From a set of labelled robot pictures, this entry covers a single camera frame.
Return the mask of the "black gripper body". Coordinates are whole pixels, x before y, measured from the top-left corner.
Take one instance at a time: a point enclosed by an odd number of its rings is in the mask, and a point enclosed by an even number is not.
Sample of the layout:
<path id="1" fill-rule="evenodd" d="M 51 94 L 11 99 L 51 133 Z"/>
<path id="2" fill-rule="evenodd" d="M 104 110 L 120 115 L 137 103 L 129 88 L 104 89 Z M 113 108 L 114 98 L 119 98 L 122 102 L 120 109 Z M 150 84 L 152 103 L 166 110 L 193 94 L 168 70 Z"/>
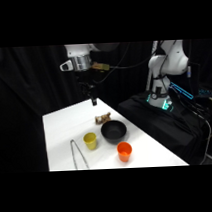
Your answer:
<path id="1" fill-rule="evenodd" d="M 93 74 L 90 70 L 78 71 L 77 81 L 83 95 L 91 99 L 95 99 L 97 97 L 96 86 L 95 83 L 93 83 Z"/>

